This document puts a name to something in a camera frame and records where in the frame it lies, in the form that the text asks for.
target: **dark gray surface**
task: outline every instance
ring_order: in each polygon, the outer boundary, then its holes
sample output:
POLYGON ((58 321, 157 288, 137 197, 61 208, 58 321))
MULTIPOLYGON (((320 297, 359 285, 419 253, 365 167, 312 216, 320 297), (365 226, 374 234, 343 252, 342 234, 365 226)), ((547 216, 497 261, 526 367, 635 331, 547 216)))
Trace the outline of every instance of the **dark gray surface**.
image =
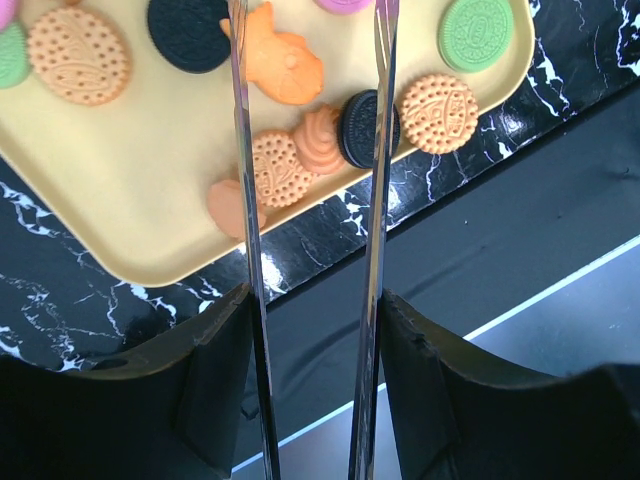
MULTIPOLYGON (((464 335, 640 234, 639 111, 634 89, 394 232, 386 286, 464 335)), ((364 262, 331 273, 271 309, 280 438, 353 398, 364 262)), ((244 408, 238 461, 260 449, 253 389, 244 408)))
POLYGON ((605 362, 640 364, 639 285, 640 248, 636 247, 473 342, 519 365, 556 376, 605 362))
MULTIPOLYGON (((640 363, 640 237, 562 279, 465 338, 556 376, 603 363, 640 363)), ((386 389, 378 395, 375 478, 400 479, 386 389)), ((280 449, 284 478, 347 478, 351 405, 280 449)), ((264 478, 261 459, 233 480, 264 478)))

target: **toy cookie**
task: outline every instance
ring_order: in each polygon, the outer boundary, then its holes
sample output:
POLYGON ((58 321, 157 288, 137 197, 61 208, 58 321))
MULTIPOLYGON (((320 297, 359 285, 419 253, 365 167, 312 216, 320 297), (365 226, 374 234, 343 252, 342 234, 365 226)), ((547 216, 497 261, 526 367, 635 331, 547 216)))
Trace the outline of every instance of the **toy cookie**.
POLYGON ((0 0, 0 31, 13 21, 18 9, 18 0, 0 0))
POLYGON ((29 70, 24 32, 13 22, 0 32, 0 89, 19 85, 29 70))
POLYGON ((508 0, 456 0, 440 24, 440 55, 454 70, 480 72, 504 54, 513 28, 508 0))
POLYGON ((256 191, 263 205, 286 207, 300 200, 315 175, 307 172, 287 132, 268 131, 253 140, 256 191))
MULTIPOLYGON (((229 20, 221 20, 220 27, 231 35, 229 20)), ((271 2, 249 14, 245 42, 247 81, 275 101, 305 105, 322 92, 322 61, 307 48, 303 37, 274 31, 271 2)))
MULTIPOLYGON (((244 205, 242 187, 235 180, 223 180, 209 189, 207 208, 213 221, 223 233, 244 240, 244 205)), ((267 223, 267 217, 258 205, 258 225, 267 223)))
POLYGON ((304 120, 293 132, 298 160, 306 170, 329 175, 345 165, 336 134, 339 116, 338 109, 323 105, 320 110, 305 113, 304 120))
MULTIPOLYGON (((375 161, 378 93, 365 90, 351 97, 338 121, 338 146, 344 158, 356 168, 373 168, 375 161)), ((392 152, 400 144, 400 116, 393 106, 392 152)))
POLYGON ((29 32, 29 60, 62 98, 101 105, 122 93, 131 62, 122 40, 94 13, 62 7, 41 16, 29 32))
POLYGON ((229 18, 226 0, 151 0, 149 35, 162 56, 189 73, 205 73, 231 55, 219 22, 229 18))
POLYGON ((330 13, 350 15, 368 7, 372 0, 316 0, 316 3, 330 13))
POLYGON ((409 87, 401 115, 412 144, 427 153, 449 153, 473 135, 478 104, 469 87, 457 78, 429 75, 409 87))

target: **marble countertop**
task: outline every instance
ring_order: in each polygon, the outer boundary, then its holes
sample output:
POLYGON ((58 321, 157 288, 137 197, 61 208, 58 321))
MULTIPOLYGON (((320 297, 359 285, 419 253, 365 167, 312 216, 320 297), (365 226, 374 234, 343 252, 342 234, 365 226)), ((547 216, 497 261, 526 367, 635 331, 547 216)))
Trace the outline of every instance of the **marble countertop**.
MULTIPOLYGON (((525 81, 459 151, 414 154, 392 167, 392 227, 640 76, 640 0, 530 5, 537 38, 525 81)), ((365 180, 263 237, 270 300, 365 244, 369 195, 365 180)), ((55 370, 86 368, 91 357, 138 345, 246 278, 238 250, 168 287, 120 282, 4 162, 0 232, 0 352, 55 370)))

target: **orange fish-shaped cookie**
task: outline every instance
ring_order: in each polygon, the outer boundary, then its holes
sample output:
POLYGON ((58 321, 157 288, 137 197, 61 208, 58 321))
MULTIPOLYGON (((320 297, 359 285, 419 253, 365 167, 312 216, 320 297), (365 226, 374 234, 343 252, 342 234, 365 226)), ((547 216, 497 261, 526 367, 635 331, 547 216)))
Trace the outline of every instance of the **orange fish-shaped cookie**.
MULTIPOLYGON (((228 19, 220 21, 220 28, 231 36, 228 19)), ((277 102, 305 105, 322 92, 322 61, 311 53, 300 35, 274 31, 271 2, 249 14, 245 52, 247 81, 277 102)))

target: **silver rod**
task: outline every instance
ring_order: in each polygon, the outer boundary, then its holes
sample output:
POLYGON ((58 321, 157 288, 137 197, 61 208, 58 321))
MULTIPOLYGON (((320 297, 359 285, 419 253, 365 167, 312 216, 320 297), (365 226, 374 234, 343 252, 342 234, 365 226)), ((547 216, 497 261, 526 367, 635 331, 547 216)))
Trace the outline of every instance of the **silver rod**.
POLYGON ((278 435, 273 410, 271 367, 267 342, 267 309, 262 278, 262 254, 260 249, 260 226, 256 203, 253 173, 253 151, 251 147, 251 122, 249 117, 249 90, 246 77, 245 34, 247 25, 247 0, 228 0, 231 24, 231 71, 235 99, 235 128, 239 152, 239 167, 244 198, 244 221, 247 260, 249 263, 249 286, 251 293, 251 318, 253 348, 256 360, 260 424, 262 427, 262 451, 267 480, 280 480, 278 435))
POLYGON ((349 479, 373 479, 380 320, 387 206, 393 149, 393 97, 399 0, 377 0, 375 9, 376 61, 378 65, 378 116, 375 162, 371 182, 371 208, 366 250, 365 301, 360 322, 360 346, 351 428, 349 479))

